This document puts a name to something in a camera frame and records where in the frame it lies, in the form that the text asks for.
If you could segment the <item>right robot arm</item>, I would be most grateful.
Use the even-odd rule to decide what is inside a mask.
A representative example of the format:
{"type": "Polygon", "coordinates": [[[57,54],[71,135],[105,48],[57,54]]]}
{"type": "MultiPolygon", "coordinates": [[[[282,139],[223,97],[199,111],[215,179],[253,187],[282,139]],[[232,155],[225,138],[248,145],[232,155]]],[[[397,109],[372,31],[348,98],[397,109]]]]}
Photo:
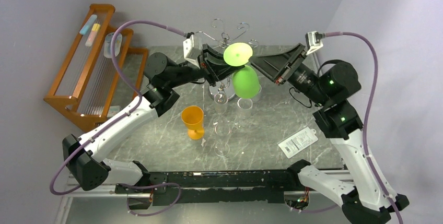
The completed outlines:
{"type": "Polygon", "coordinates": [[[276,55],[253,56],[250,64],[277,85],[289,83],[318,106],[313,116],[320,131],[345,162],[353,184],[328,175],[306,160],[291,165],[287,183],[293,190],[313,189],[339,206],[351,223],[387,223],[391,214],[409,204],[405,195],[389,185],[368,147],[364,124],[349,98],[361,88],[355,68],[331,60],[319,75],[304,65],[304,46],[276,55]]]}

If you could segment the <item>green plastic wine glass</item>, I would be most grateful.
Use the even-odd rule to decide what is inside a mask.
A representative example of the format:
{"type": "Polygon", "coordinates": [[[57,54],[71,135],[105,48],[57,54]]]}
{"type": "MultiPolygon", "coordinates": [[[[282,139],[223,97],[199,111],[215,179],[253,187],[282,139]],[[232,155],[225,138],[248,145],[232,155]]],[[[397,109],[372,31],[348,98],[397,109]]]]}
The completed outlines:
{"type": "Polygon", "coordinates": [[[223,58],[228,65],[245,65],[243,69],[233,73],[231,80],[235,94],[239,98],[252,99],[259,91],[260,82],[258,75],[251,66],[247,65],[252,56],[252,47],[242,42],[228,46],[223,53],[223,58]]]}

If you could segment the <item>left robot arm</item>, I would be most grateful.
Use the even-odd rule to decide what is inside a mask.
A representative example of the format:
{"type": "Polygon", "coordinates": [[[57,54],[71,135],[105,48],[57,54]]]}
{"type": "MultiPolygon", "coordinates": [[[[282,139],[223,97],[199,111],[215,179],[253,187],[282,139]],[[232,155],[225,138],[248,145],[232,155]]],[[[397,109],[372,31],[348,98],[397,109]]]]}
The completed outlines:
{"type": "Polygon", "coordinates": [[[134,130],[161,117],[178,100],[175,87],[200,79],[214,85],[245,67],[253,50],[245,43],[234,43],[223,53],[207,45],[185,46],[184,58],[176,63],[162,53],[152,54],[146,62],[147,91],[102,125],[79,137],[63,139],[63,167],[77,181],[77,188],[90,191],[104,183],[121,184],[141,193],[152,188],[150,173],[137,161],[107,159],[108,153],[134,130]]]}

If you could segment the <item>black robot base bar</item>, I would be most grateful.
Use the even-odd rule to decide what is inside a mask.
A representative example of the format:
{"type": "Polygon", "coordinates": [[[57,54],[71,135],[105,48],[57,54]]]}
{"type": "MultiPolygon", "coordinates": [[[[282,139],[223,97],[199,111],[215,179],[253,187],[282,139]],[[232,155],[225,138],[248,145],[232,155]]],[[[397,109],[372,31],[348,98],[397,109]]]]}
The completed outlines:
{"type": "Polygon", "coordinates": [[[130,198],[153,195],[154,206],[168,206],[173,202],[266,202],[279,204],[293,192],[305,187],[286,169],[204,171],[204,172],[152,172],[135,188],[117,184],[115,193],[130,198]]]}

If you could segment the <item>orange plastic wine glass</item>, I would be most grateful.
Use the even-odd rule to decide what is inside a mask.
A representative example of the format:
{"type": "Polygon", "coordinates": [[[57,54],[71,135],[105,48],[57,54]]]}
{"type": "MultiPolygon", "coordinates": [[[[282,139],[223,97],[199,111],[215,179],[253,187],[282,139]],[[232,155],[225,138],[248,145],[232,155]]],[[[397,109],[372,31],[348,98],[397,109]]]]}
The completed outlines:
{"type": "Polygon", "coordinates": [[[200,107],[196,105],[186,107],[181,113],[181,120],[192,140],[198,140],[204,136],[204,112],[200,107]]]}

